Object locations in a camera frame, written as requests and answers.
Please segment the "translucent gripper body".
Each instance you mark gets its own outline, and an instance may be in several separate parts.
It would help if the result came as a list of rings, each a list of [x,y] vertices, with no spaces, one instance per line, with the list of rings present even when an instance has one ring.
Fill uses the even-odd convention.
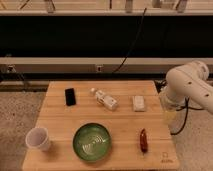
[[[176,109],[182,104],[182,97],[175,93],[162,91],[159,98],[163,109],[164,122],[169,125],[177,114]]]

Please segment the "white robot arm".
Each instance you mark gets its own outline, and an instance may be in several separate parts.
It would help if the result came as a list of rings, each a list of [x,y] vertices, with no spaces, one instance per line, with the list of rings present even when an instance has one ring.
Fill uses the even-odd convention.
[[[206,82],[208,77],[209,69],[202,61],[189,62],[167,72],[167,85],[159,93],[166,124],[172,122],[176,116],[176,109],[186,98],[192,99],[213,114],[213,86]]]

